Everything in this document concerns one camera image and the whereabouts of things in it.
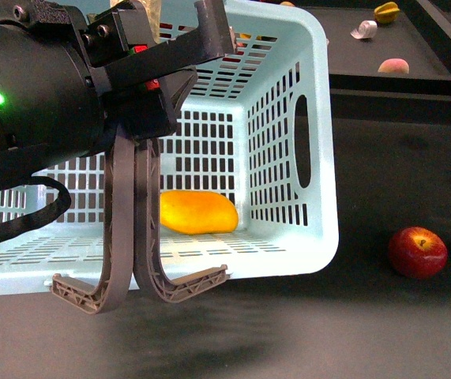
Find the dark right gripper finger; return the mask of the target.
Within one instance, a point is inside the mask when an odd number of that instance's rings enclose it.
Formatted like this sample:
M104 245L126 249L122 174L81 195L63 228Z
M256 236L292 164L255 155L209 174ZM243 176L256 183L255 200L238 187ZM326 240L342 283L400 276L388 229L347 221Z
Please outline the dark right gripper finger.
M184 302L225 283L227 266L167 277L160 256L160 143L142 141L134 151L133 276L145 296L166 303Z
M86 314L117 309L125 300L133 272L135 144L125 129L116 129L115 142L104 166L103 266L98 284L53 275L51 293Z

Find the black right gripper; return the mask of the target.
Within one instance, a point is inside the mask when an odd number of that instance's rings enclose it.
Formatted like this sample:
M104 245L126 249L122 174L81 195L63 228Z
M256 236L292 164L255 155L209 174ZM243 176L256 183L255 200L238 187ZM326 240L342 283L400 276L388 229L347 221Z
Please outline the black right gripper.
M73 45L90 74L108 124L135 139L175 131L175 112L197 78L195 66L236 52L235 36L221 1L197 1L198 26L156 43L147 7L121 1L86 21L75 7L48 1L13 5L17 24L37 35Z

